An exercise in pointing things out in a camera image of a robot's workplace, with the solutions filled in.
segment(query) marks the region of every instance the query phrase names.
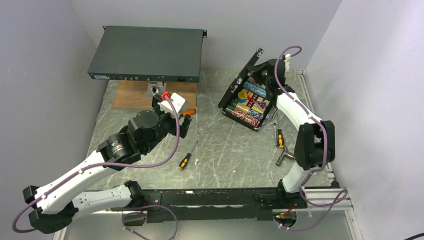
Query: cable clip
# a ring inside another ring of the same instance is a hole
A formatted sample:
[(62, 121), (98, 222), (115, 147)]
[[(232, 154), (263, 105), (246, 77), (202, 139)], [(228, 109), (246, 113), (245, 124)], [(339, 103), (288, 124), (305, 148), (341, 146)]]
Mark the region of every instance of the cable clip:
[(292, 55), (286, 54), (284, 55), (284, 63), (285, 63), (285, 71), (288, 72), (290, 70), (290, 62), (289, 60), (292, 58)]
[(264, 53), (263, 49), (260, 49), (259, 47), (256, 49), (256, 57), (260, 58), (262, 56), (262, 54)]

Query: red object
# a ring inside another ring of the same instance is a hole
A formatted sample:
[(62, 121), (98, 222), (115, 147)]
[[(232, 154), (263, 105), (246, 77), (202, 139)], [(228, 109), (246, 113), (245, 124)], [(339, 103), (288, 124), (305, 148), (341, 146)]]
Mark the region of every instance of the red object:
[(168, 98), (171, 98), (171, 95), (167, 91), (162, 94), (163, 100), (166, 100), (165, 96), (168, 97)]
[(295, 208), (295, 203), (293, 202), (293, 204), (291, 205), (290, 209), (288, 211), (282, 212), (281, 215), (287, 215), (290, 213), (290, 211), (292, 211)]

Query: white wall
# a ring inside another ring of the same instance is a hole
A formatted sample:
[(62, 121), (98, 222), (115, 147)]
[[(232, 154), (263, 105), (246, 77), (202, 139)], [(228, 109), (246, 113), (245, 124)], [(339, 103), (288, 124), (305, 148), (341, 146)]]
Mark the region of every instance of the white wall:
[[(12, 220), (22, 190), (42, 186), (86, 156), (106, 82), (87, 69), (96, 48), (67, 0), (0, 3), (0, 239), (18, 234)], [(27, 229), (27, 214), (18, 222)]]
[(257, 47), (264, 60), (304, 47), (305, 69), (341, 0), (70, 0), (96, 46), (103, 25), (207, 29), (203, 68), (242, 68)]
[(422, 0), (343, 0), (306, 69), (366, 240), (424, 230), (423, 76)]

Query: black box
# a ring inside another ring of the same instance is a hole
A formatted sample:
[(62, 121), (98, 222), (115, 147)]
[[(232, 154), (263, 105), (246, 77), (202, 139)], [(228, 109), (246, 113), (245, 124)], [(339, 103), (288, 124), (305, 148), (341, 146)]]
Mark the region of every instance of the black box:
[(204, 29), (105, 26), (92, 79), (198, 83)]

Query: table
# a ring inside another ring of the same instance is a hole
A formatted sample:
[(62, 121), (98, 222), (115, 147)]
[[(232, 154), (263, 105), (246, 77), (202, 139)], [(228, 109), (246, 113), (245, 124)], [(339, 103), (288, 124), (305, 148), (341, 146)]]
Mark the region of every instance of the table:
[[(276, 161), (281, 149), (275, 148), (273, 121), (267, 120), (258, 132), (224, 116), (218, 108), (224, 92), (239, 69), (202, 69), (197, 86), (197, 113), (193, 115), (187, 137), (180, 139), (174, 157), (166, 164), (147, 169), (125, 168), (106, 177), (90, 190), (106, 190), (126, 181), (138, 181), (142, 189), (204, 189), (276, 187), (278, 181), (290, 171), (294, 162), (285, 159), (281, 166)], [(94, 133), (89, 153), (110, 135), (117, 133), (139, 109), (112, 108), (117, 80), (110, 80)], [(303, 83), (296, 70), (286, 73), (286, 83), (300, 100), (309, 107)], [(297, 129), (282, 112), (279, 113), (285, 144), (294, 151)], [(181, 159), (197, 141), (196, 151), (184, 170), (178, 169)], [(175, 137), (168, 135), (147, 156), (135, 164), (152, 164), (165, 159), (171, 152)], [(308, 187), (330, 186), (326, 171), (314, 175)]]

